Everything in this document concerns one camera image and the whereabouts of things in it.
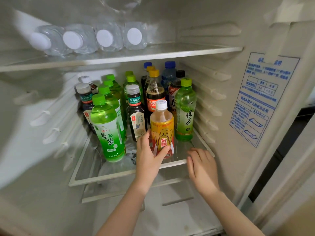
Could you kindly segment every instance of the hand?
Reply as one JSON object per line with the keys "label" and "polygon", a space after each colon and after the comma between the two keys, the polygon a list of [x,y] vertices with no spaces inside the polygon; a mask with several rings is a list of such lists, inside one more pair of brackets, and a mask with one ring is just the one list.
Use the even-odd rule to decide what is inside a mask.
{"label": "hand", "polygon": [[147,131],[137,141],[137,167],[135,183],[140,189],[147,194],[153,180],[155,179],[160,165],[168,151],[170,146],[165,146],[157,156],[154,156],[149,145],[150,130]]}
{"label": "hand", "polygon": [[189,177],[198,192],[205,197],[220,191],[215,159],[210,152],[191,148],[187,153],[191,155],[187,157]]}

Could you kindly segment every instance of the bottle cap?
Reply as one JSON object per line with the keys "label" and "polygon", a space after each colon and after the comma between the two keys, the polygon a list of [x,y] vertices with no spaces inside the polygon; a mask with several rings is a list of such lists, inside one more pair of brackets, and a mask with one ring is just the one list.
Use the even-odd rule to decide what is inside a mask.
{"label": "bottle cap", "polygon": [[149,72],[150,77],[159,77],[160,76],[160,71],[158,69],[152,70]]}
{"label": "bottle cap", "polygon": [[145,62],[143,66],[144,66],[144,69],[147,69],[148,66],[152,66],[152,62]]}
{"label": "bottle cap", "polygon": [[29,40],[31,46],[37,50],[47,50],[51,47],[51,41],[48,36],[43,33],[32,33]]}
{"label": "bottle cap", "polygon": [[155,70],[155,66],[152,65],[147,67],[147,72],[150,72],[152,70]]}
{"label": "bottle cap", "polygon": [[112,81],[112,80],[105,80],[105,81],[103,82],[103,84],[104,84],[104,85],[107,85],[107,86],[109,86],[109,87],[114,86],[114,84],[113,84],[113,81]]}
{"label": "bottle cap", "polygon": [[134,75],[127,76],[127,82],[132,83],[136,81],[136,77]]}
{"label": "bottle cap", "polygon": [[142,40],[142,33],[138,28],[132,27],[127,32],[127,38],[131,44],[138,45]]}
{"label": "bottle cap", "polygon": [[107,85],[104,85],[104,84],[101,84],[100,86],[99,86],[99,93],[100,94],[108,94],[108,93],[110,93],[111,91],[109,90],[109,86],[107,86]]}
{"label": "bottle cap", "polygon": [[115,75],[110,74],[110,75],[105,75],[106,79],[114,81],[115,80]]}
{"label": "bottle cap", "polygon": [[134,73],[132,71],[126,71],[125,76],[129,76],[129,75],[134,75]]}
{"label": "bottle cap", "polygon": [[140,93],[140,87],[137,84],[131,84],[126,86],[127,94],[133,95]]}
{"label": "bottle cap", "polygon": [[90,76],[81,76],[80,80],[81,80],[82,83],[90,83],[90,82],[92,82]]}
{"label": "bottle cap", "polygon": [[113,34],[108,30],[99,30],[96,34],[96,39],[103,47],[109,47],[114,42]]}
{"label": "bottle cap", "polygon": [[181,79],[180,84],[183,87],[189,87],[189,86],[191,86],[191,79],[189,79],[189,78]]}
{"label": "bottle cap", "polygon": [[74,31],[66,31],[63,34],[63,42],[73,50],[77,50],[83,46],[82,36]]}
{"label": "bottle cap", "polygon": [[166,61],[165,62],[165,68],[171,69],[171,68],[175,68],[175,67],[176,67],[175,61]]}
{"label": "bottle cap", "polygon": [[76,89],[79,94],[86,94],[92,91],[89,84],[78,84]]}
{"label": "bottle cap", "polygon": [[156,110],[166,110],[167,109],[167,101],[166,100],[157,100],[155,105],[156,105]]}
{"label": "bottle cap", "polygon": [[176,71],[176,78],[182,78],[182,77],[185,77],[185,71],[184,70]]}
{"label": "bottle cap", "polygon": [[102,105],[106,103],[105,96],[103,94],[97,93],[92,96],[92,102],[94,105]]}

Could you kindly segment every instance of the instruction sticker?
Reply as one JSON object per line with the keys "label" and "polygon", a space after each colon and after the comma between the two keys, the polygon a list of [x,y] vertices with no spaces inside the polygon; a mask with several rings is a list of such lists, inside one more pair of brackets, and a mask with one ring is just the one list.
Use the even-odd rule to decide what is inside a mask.
{"label": "instruction sticker", "polygon": [[251,52],[230,121],[233,127],[257,147],[300,60],[278,56],[273,64],[265,54]]}

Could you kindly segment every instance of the white bottle cap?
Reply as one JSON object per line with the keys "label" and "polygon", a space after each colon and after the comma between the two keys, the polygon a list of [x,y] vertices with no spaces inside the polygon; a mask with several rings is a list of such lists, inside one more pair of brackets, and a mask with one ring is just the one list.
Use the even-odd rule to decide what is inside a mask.
{"label": "white bottle cap", "polygon": [[96,39],[101,46],[109,47],[114,42],[113,34],[108,30],[100,30],[96,34]]}
{"label": "white bottle cap", "polygon": [[156,110],[166,110],[167,109],[167,101],[166,100],[157,100],[156,103]]}
{"label": "white bottle cap", "polygon": [[32,33],[29,42],[31,46],[41,51],[47,50],[51,47],[50,39],[43,33],[38,32]]}
{"label": "white bottle cap", "polygon": [[63,41],[70,49],[77,50],[83,46],[83,39],[77,32],[66,31],[63,34]]}
{"label": "white bottle cap", "polygon": [[133,45],[138,45],[142,40],[142,33],[138,28],[133,27],[128,30],[127,38]]}
{"label": "white bottle cap", "polygon": [[130,95],[140,93],[140,87],[137,84],[127,85],[126,92]]}
{"label": "white bottle cap", "polygon": [[81,76],[80,77],[82,83],[90,83],[92,82],[90,76]]}
{"label": "white bottle cap", "polygon": [[92,91],[89,84],[78,84],[76,89],[79,94],[86,94]]}

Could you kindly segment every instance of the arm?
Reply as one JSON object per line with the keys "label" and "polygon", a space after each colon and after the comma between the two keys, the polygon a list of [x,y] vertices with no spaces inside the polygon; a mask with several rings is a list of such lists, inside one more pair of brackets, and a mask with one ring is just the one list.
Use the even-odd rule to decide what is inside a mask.
{"label": "arm", "polygon": [[208,151],[192,148],[187,158],[189,177],[229,236],[264,234],[220,191],[215,159]]}
{"label": "arm", "polygon": [[132,235],[144,198],[158,174],[165,155],[170,150],[170,146],[166,146],[155,157],[149,146],[149,135],[148,131],[137,141],[135,180],[96,236]]}

